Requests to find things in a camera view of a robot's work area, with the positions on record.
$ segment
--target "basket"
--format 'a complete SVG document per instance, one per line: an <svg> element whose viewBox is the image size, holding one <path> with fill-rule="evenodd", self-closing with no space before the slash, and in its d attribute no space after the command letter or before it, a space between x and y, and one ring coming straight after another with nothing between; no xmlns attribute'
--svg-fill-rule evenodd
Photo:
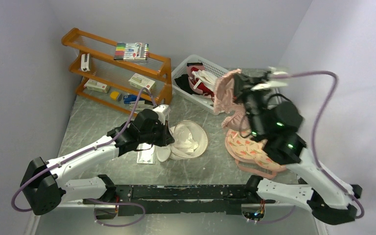
<svg viewBox="0 0 376 235"><path fill-rule="evenodd" d="M227 69L225 69L221 66L218 66L218 65L214 64L213 62L206 60L206 59L204 59L204 58L202 58L198 55L190 55L190 56L188 56L187 59L185 59L182 63L180 63L179 66L176 67L176 69L174 69L174 71L172 71L171 76L172 76L173 92L180 94L182 97L191 101L194 104L197 104L198 106L200 106L201 108L203 108L207 112L209 112L213 115L218 115L218 114L214 114L213 107L211 105L208 105L204 101L202 101L201 99L184 92L183 90L181 90L178 87L178 85L176 85L175 78L178 78L182 74L187 73L187 63L198 63L198 62L203 63L205 69L207 71L213 73L217 77L221 77L228 72Z"/></svg>

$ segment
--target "wooden shelf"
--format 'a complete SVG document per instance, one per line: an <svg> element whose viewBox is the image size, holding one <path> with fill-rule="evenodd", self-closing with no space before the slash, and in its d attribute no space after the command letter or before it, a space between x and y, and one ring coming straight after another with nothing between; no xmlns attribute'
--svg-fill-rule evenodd
<svg viewBox="0 0 376 235"><path fill-rule="evenodd" d="M172 80L171 61L169 58L149 53L149 58L146 61L115 61L113 59L113 54L116 49L116 41L81 31L78 28L70 30L70 32L63 37L62 44L79 50L78 57L70 65L69 70L71 72L79 74L85 78L105 83L130 94L138 94L139 92L139 90L130 86L128 82L134 73L139 73L155 79L156 87L153 90L152 95L156 97L156 103L169 104L171 102ZM83 72L80 69L81 55L84 53L91 54L91 71L88 72ZM106 102L105 100L83 92L83 85L85 84L84 80L76 89L78 95L82 95L122 112L130 113L130 110L126 110L120 106L115 107L115 104ZM151 100L146 94L142 94L141 97Z"/></svg>

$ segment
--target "table surface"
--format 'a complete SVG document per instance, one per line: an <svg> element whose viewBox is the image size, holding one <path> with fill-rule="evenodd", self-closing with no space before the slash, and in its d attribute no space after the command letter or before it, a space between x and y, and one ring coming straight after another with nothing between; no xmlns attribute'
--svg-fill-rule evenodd
<svg viewBox="0 0 376 235"><path fill-rule="evenodd" d="M243 70L243 72L253 75L257 70ZM209 137L209 146L203 155L189 160L169 159L164 163L156 160L155 164L137 164L137 153L129 152L86 169L75 179L107 174L117 185L204 185L247 182L251 174L237 168L234 158L227 152L224 144L225 132L221 128L221 122L228 114L214 116L179 95L174 95L170 108L169 126L174 126L182 120L191 120L204 128ZM114 127L122 125L127 119L127 114L77 96L59 155L69 154L96 141ZM278 173L273 181L284 184L297 182L296 175L288 170Z"/></svg>

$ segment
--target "gray wall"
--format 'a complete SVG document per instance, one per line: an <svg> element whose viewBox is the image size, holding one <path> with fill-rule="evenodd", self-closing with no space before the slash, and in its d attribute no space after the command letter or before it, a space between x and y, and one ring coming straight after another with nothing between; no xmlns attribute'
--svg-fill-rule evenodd
<svg viewBox="0 0 376 235"><path fill-rule="evenodd" d="M366 215L329 230L376 235L376 1L314 0L281 63L295 72L330 70L340 76L316 146L326 166L363 187ZM284 89L306 118L301 134L308 141L330 85L331 78L317 76L293 79Z"/></svg>
<svg viewBox="0 0 376 235"><path fill-rule="evenodd" d="M0 235L24 232L10 199L29 161L58 154L79 81L64 33L47 1L0 0Z"/></svg>
<svg viewBox="0 0 376 235"><path fill-rule="evenodd" d="M50 0L66 29L150 43L178 66L191 54L223 67L276 65L312 0Z"/></svg>

